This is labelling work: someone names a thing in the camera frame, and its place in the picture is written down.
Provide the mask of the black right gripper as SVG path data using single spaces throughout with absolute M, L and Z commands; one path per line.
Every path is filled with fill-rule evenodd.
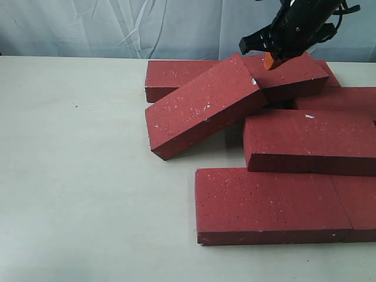
M 263 51 L 264 67 L 270 71 L 286 60 L 300 56 L 317 43 L 336 35 L 342 20 L 342 1 L 281 1 L 281 8 L 272 23 L 241 38 L 242 55 Z

